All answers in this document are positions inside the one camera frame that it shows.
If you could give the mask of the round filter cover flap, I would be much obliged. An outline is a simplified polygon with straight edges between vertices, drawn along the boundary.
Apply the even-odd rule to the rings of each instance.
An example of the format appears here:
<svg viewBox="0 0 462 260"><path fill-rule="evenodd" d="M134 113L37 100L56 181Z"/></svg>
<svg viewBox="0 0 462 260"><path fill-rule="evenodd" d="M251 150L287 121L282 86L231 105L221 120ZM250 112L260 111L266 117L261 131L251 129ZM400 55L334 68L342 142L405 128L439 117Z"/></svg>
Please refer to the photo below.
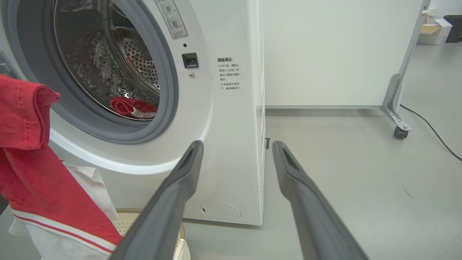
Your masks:
<svg viewBox="0 0 462 260"><path fill-rule="evenodd" d="M227 202L208 201L200 206L201 213L218 222L234 222L241 217L240 210Z"/></svg>

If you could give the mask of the black waste bin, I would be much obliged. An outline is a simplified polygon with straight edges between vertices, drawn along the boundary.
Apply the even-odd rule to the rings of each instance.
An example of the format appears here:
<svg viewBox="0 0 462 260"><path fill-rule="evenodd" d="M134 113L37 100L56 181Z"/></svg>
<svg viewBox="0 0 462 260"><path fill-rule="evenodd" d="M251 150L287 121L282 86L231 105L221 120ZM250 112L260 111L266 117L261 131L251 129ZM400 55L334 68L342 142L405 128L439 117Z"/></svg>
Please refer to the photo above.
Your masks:
<svg viewBox="0 0 462 260"><path fill-rule="evenodd" d="M445 15L444 19L452 25L446 43L462 41L462 15Z"/></svg>

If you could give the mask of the red shirt with white stripes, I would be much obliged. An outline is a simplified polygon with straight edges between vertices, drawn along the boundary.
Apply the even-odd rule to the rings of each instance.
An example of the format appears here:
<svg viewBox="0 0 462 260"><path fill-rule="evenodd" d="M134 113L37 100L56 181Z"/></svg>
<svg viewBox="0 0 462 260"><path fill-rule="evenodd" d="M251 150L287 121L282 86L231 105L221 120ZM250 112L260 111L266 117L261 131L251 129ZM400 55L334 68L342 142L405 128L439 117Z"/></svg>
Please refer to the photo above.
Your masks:
<svg viewBox="0 0 462 260"><path fill-rule="evenodd" d="M113 97L110 105L119 115L137 120L151 120L157 114L156 106L140 99Z"/></svg>
<svg viewBox="0 0 462 260"><path fill-rule="evenodd" d="M0 74L0 194L10 233L30 238L41 260L108 260L122 236L97 168L62 161L48 145L51 105L44 84Z"/></svg>

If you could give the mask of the cream perforated laundry basket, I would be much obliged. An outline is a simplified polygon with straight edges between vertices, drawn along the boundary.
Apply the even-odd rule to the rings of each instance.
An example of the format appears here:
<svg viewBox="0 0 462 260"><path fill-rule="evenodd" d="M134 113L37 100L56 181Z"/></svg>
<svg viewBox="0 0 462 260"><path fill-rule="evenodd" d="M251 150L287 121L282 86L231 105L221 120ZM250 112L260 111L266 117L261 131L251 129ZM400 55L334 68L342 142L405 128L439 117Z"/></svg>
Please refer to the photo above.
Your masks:
<svg viewBox="0 0 462 260"><path fill-rule="evenodd" d="M140 208L117 208L118 218L113 221L113 224L120 235L124 236L128 232L141 212ZM173 260L191 260L183 222L180 224Z"/></svg>

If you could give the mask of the open cardboard box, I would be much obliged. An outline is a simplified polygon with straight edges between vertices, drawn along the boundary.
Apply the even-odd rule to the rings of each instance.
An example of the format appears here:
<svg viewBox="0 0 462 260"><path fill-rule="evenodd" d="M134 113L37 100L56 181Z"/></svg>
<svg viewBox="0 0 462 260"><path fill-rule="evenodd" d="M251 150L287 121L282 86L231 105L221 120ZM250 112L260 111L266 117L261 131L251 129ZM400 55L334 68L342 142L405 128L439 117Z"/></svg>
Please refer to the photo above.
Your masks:
<svg viewBox="0 0 462 260"><path fill-rule="evenodd" d="M453 25L444 18L435 19L435 22L422 25L417 43L438 46L446 42Z"/></svg>

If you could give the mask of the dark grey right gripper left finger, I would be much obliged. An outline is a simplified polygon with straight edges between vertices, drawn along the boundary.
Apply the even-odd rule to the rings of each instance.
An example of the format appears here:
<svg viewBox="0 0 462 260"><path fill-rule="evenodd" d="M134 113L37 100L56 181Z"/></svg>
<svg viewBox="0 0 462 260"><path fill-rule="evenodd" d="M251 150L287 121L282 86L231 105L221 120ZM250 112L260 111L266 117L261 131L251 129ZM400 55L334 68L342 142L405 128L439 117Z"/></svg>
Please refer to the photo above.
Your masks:
<svg viewBox="0 0 462 260"><path fill-rule="evenodd" d="M125 233L110 260L191 260L183 214L195 194L204 147L195 140Z"/></svg>

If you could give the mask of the white front-load washing machine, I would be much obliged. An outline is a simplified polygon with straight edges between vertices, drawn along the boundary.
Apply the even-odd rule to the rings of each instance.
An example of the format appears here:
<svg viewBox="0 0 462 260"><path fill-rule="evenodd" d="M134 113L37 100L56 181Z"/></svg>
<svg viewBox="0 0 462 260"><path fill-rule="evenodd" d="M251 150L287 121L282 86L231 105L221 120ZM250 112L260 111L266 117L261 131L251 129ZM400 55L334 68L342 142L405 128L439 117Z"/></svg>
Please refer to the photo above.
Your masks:
<svg viewBox="0 0 462 260"><path fill-rule="evenodd" d="M263 221L264 31L261 0L174 0L188 36L173 39L154 0L142 0L171 49L178 78L172 123L155 140L115 144L65 123L51 110L49 145L68 164L98 168L116 208L142 209L195 140L204 155L184 218L213 221L203 202L227 202ZM2 50L18 72L0 28Z"/></svg>

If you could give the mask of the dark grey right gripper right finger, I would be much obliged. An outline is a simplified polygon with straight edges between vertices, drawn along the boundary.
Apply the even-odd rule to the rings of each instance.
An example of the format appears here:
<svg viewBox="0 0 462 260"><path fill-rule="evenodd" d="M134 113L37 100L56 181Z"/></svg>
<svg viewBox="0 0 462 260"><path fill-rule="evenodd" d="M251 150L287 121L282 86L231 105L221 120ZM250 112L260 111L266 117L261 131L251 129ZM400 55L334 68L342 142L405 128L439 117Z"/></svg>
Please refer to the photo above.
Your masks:
<svg viewBox="0 0 462 260"><path fill-rule="evenodd" d="M290 202L304 260L369 260L288 146L273 142L279 188Z"/></svg>

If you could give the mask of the white partition panel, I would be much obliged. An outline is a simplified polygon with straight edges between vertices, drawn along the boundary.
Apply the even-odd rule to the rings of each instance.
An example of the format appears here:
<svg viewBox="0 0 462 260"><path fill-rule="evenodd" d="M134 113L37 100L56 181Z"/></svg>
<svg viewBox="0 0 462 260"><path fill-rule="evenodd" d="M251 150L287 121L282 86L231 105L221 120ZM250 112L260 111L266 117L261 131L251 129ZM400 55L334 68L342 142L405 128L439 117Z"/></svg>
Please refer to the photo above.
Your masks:
<svg viewBox="0 0 462 260"><path fill-rule="evenodd" d="M267 109L397 113L431 0L261 0Z"/></svg>

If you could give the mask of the white warning sticker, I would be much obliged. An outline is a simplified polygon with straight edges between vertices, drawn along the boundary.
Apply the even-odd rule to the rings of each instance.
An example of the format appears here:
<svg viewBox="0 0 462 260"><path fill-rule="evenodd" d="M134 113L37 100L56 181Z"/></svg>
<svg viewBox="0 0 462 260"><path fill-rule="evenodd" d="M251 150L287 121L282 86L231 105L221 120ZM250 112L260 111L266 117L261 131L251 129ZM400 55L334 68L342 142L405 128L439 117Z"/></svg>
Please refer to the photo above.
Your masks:
<svg viewBox="0 0 462 260"><path fill-rule="evenodd" d="M174 0L154 0L173 39L187 37L188 33Z"/></svg>

